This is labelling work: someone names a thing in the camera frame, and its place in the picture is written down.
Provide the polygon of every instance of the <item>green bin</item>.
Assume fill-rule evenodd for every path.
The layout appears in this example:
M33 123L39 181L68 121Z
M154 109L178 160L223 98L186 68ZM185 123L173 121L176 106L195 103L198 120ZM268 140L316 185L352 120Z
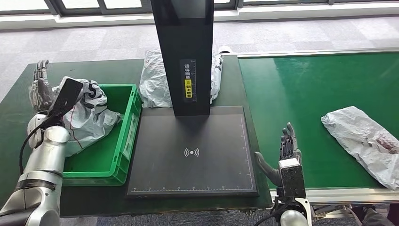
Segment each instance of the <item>green bin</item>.
M142 101L135 84L100 87L108 109L121 113L123 120L106 137L65 159L64 186L120 186L126 181Z

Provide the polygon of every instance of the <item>white plastic bag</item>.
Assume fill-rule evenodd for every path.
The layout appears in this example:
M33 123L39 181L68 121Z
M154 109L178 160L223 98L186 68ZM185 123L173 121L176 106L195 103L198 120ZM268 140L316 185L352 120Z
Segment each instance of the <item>white plastic bag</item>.
M385 187L399 187L399 141L362 110L351 106L327 113L324 127Z
M63 117L65 128L70 134L66 145L66 157L81 152L107 136L121 119L120 113L107 109L107 96L96 81L77 80L83 83L83 91L79 95L77 104ZM59 86L54 87L53 91L58 93Z
M211 99L217 98L222 79L223 56L217 54L212 57L211 70ZM172 107L168 81L166 79L160 50L146 51L144 66L141 73L140 93L143 97L143 108Z

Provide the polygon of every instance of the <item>gray carpet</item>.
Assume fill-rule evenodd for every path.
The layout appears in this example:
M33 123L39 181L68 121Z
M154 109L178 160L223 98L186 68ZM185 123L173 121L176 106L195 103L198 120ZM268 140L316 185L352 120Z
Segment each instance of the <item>gray carpet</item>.
M399 47L399 17L215 23L214 50L223 45L237 53ZM143 58L146 50L158 47L154 25L0 31L0 101L29 63ZM257 211L248 218L238 211L168 213L63 219L62 224L247 226L264 214ZM315 225L354 226L355 222L352 218L325 219Z

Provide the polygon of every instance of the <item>robotic arm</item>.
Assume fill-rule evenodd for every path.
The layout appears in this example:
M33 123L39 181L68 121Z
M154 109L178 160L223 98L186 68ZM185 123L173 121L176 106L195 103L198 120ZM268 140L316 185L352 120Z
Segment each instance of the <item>robotic arm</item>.
M298 149L296 135L291 123L287 123L281 136L280 158L277 169L271 167L262 154L255 152L256 163L269 180L277 186L277 196L269 216L255 226L275 217L281 226L311 226L311 207L306 199L302 170L302 153Z
M70 78L64 80L52 102L47 77L42 74L47 63L39 62L35 70L30 97L33 108L40 112L29 121L29 135L20 153L21 176L0 210L0 226L60 225L64 148L69 140L62 117L76 104L83 84ZM22 151L28 141L33 150L23 170Z

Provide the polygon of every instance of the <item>yellow label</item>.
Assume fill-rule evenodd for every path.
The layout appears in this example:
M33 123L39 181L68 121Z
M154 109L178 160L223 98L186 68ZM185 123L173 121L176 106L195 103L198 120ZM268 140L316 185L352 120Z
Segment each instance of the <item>yellow label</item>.
M186 98L192 98L192 86L191 86L191 79L184 80L184 88L186 91Z

